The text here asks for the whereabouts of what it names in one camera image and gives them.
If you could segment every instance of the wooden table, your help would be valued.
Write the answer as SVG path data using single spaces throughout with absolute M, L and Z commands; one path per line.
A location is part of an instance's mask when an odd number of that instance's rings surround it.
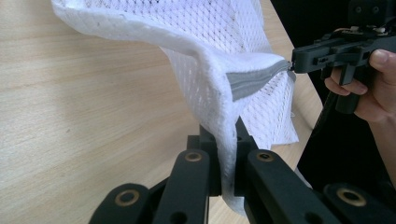
M 292 45 L 262 1 L 275 53 Z M 293 122 L 300 142 L 275 147 L 295 167 L 321 109 L 298 76 Z M 50 0 L 0 4 L 0 223 L 88 223 L 116 186 L 168 177 L 198 123 L 163 52 L 140 42 L 77 33 Z M 210 223 L 248 223 L 222 199 Z

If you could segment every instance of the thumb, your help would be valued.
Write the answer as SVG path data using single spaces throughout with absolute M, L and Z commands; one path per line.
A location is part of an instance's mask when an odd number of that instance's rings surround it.
M 370 65 L 382 73 L 384 81 L 396 85 L 396 54 L 377 49 L 370 56 Z

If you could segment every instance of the white cloth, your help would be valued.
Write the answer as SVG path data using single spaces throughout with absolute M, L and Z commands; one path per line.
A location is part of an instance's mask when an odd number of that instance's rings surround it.
M 241 117 L 258 146 L 298 141 L 290 119 L 293 75 L 272 53 L 259 0 L 51 0 L 77 31 L 158 45 L 169 57 L 193 115 L 218 144 L 222 197 L 233 196 L 235 123 Z

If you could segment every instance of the human arm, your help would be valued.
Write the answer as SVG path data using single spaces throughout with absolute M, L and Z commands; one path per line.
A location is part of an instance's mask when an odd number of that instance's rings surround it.
M 369 123 L 390 180 L 396 186 L 396 54 L 376 50 L 370 65 L 376 70 L 370 88 L 358 80 L 339 86 L 340 69 L 334 69 L 325 84 L 339 95 L 354 92 L 361 96 L 355 114 Z

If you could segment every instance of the light wood surface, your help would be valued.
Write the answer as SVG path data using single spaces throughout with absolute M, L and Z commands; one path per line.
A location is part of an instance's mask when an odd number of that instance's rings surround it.
M 276 53 L 292 45 L 269 1 L 265 30 Z M 291 167 L 321 109 L 298 76 L 293 122 L 300 142 L 275 147 Z M 88 223 L 123 183 L 168 177 L 198 123 L 167 58 L 140 42 L 74 31 L 50 0 L 0 3 L 0 223 Z M 221 198 L 209 223 L 248 223 Z

